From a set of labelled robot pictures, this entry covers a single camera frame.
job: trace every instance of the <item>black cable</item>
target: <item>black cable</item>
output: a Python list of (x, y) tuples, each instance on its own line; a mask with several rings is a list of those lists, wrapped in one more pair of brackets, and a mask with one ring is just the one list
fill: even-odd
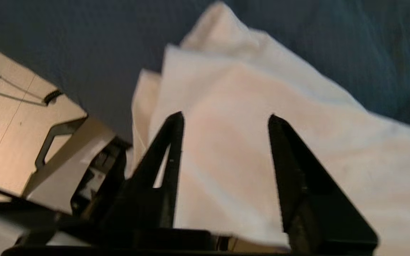
[(19, 101), (19, 102), (24, 102), (24, 103), (28, 103), (28, 104), (37, 105), (37, 106), (40, 106), (40, 107), (47, 107), (47, 104), (24, 100), (24, 99), (21, 99), (21, 98), (10, 96), (8, 94), (3, 94), (2, 92), (0, 92), (0, 96), (8, 98), (8, 99), (16, 100), (16, 101)]
[(25, 100), (25, 99), (22, 99), (22, 98), (14, 97), (14, 96), (11, 96), (11, 95), (9, 95), (9, 94), (4, 94), (4, 93), (0, 92), (0, 96), (1, 96), (1, 97), (5, 97), (5, 98), (8, 98), (8, 99), (16, 100), (16, 101), (19, 101), (19, 102), (24, 102), (24, 103), (28, 103), (28, 104), (32, 104), (32, 105), (36, 105), (36, 106), (40, 106), (40, 107), (47, 107), (50, 102), (54, 101), (58, 96), (60, 96), (60, 95), (63, 94), (63, 92), (61, 92), (60, 90), (55, 90), (55, 91), (53, 91), (53, 92), (47, 94), (47, 96), (45, 96), (44, 99), (42, 99), (41, 97), (37, 96), (36, 94), (32, 94), (31, 92), (28, 92), (28, 91), (26, 91), (25, 89), (23, 89), (23, 88), (21, 88), (21, 87), (15, 85), (15, 84), (13, 84), (13, 83), (11, 83), (11, 82), (8, 81), (7, 79), (3, 78), (1, 75), (0, 75), (0, 79), (1, 79), (2, 81), (6, 82), (8, 85), (14, 87), (15, 89), (17, 89), (17, 90), (19, 90), (19, 91), (22, 91), (22, 92), (24, 92), (25, 94), (31, 95), (31, 96), (33, 96), (33, 97), (35, 97), (35, 98), (37, 98), (37, 99), (42, 100), (42, 103), (40, 103), (40, 102), (33, 102), (33, 101)]
[(5, 79), (5, 78), (2, 77), (1, 75), (0, 75), (0, 79), (1, 79), (2, 81), (5, 81), (8, 85), (12, 86), (13, 88), (15, 88), (15, 89), (17, 89), (17, 90), (19, 90), (19, 91), (25, 92), (26, 94), (31, 95), (31, 96), (33, 96), (34, 98), (37, 98), (37, 99), (39, 99), (39, 100), (42, 100), (41, 97), (37, 96), (36, 94), (32, 94), (31, 92), (28, 92), (28, 91), (26, 91), (25, 89), (23, 89), (23, 88), (21, 88), (21, 87), (15, 85), (15, 84), (13, 84), (11, 81)]

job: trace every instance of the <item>wire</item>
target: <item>wire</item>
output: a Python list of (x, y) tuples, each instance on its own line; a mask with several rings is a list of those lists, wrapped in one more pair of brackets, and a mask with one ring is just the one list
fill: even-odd
[(24, 100), (24, 99), (21, 99), (21, 98), (10, 96), (8, 94), (3, 94), (2, 92), (0, 92), (0, 96), (5, 97), (5, 98), (9, 98), (9, 99), (12, 99), (12, 100), (16, 100), (16, 101), (19, 101), (19, 102), (24, 102), (24, 103), (28, 103), (28, 104), (37, 105), (37, 106), (40, 106), (40, 107), (47, 107), (47, 104)]
[(5, 79), (5, 78), (2, 77), (1, 75), (0, 75), (0, 79), (1, 79), (2, 81), (5, 81), (8, 85), (14, 87), (15, 89), (18, 89), (19, 91), (25, 92), (26, 94), (31, 95), (31, 96), (33, 96), (34, 98), (37, 98), (37, 99), (39, 99), (39, 100), (42, 100), (42, 99), (43, 99), (42, 97), (39, 97), (39, 96), (37, 96), (36, 94), (32, 94), (31, 92), (28, 92), (28, 91), (26, 91), (25, 89), (23, 89), (23, 88), (21, 88), (21, 87), (15, 85), (15, 84), (13, 84), (11, 81)]

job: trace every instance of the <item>white cloth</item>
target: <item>white cloth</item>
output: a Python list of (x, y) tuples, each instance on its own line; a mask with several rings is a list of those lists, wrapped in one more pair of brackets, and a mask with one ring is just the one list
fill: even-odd
[(410, 255), (410, 127), (367, 112), (224, 4), (167, 46), (162, 75), (141, 72), (132, 111), (135, 164), (166, 117), (184, 114), (175, 227), (288, 244), (267, 130), (275, 113), (374, 227), (377, 254)]

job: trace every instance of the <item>white towel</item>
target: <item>white towel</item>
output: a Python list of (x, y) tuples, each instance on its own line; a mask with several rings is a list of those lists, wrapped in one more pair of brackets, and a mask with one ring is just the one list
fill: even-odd
[(166, 117), (184, 114), (175, 227), (288, 244), (267, 130), (274, 113), (375, 229), (376, 253), (410, 255), (410, 126), (366, 111), (226, 5), (212, 5), (180, 48), (167, 46), (162, 75), (141, 72), (132, 111), (135, 164)]

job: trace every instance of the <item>blue fabric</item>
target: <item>blue fabric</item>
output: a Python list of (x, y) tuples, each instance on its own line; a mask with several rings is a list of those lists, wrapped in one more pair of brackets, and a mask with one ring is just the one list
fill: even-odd
[[(0, 51), (131, 140), (141, 68), (161, 70), (209, 0), (0, 0)], [(226, 1), (347, 89), (410, 124), (410, 1)]]

